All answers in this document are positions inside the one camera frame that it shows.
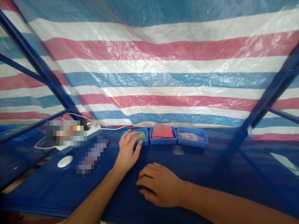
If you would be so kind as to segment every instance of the white computer mouse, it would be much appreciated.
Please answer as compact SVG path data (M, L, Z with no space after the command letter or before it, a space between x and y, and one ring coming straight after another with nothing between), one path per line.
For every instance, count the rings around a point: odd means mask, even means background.
M63 167L66 167L68 164L70 164L72 161L73 161L72 156L66 156L58 162L57 166L59 168L63 168Z

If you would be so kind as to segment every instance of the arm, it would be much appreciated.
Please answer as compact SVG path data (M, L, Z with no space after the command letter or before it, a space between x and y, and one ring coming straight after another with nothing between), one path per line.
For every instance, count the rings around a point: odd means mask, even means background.
M216 223L299 223L289 215L225 192L182 181L166 167L148 164L137 185L146 200L159 207L182 207Z
M116 188L139 157L142 140L137 144L135 152L133 148L136 141L142 138L142 136L135 136L131 139L131 137L138 134L138 132L130 131L131 129L129 129L119 141L120 149L112 170L108 172L104 180L71 214L65 224L98 223Z

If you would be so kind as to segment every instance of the red paper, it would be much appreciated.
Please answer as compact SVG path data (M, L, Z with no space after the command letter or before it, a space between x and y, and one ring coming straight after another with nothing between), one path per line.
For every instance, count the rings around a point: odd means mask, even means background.
M154 126L152 138L174 138L171 126Z

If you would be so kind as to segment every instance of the blue plastic tray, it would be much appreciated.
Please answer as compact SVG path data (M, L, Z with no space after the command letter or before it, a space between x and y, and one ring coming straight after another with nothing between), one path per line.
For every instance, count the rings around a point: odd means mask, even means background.
M143 140L143 142L142 142L142 146L148 146L148 145L149 145L149 132L148 132L147 128L133 129L132 131L144 131L144 132L146 133L146 137L147 137L147 139L146 139L146 140Z
M204 138L204 141L199 142L199 141L180 138L180 135L179 135L180 132L196 134L196 135ZM178 145L187 145L187 146L192 146L192 147L205 148L209 144L208 137L206 136L206 133L203 129L178 127L177 134L178 134Z
M153 128L151 127L149 132L149 139L152 145L172 145L177 143L178 137L173 126L171 126L171 129L174 138L152 138Z

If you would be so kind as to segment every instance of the person's right hand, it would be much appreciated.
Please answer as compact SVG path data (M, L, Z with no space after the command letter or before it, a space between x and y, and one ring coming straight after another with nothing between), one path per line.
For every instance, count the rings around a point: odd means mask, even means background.
M181 204L184 181L158 163L148 164L139 173L136 184L147 187L154 192L145 188L140 190L146 200L158 207L171 208Z

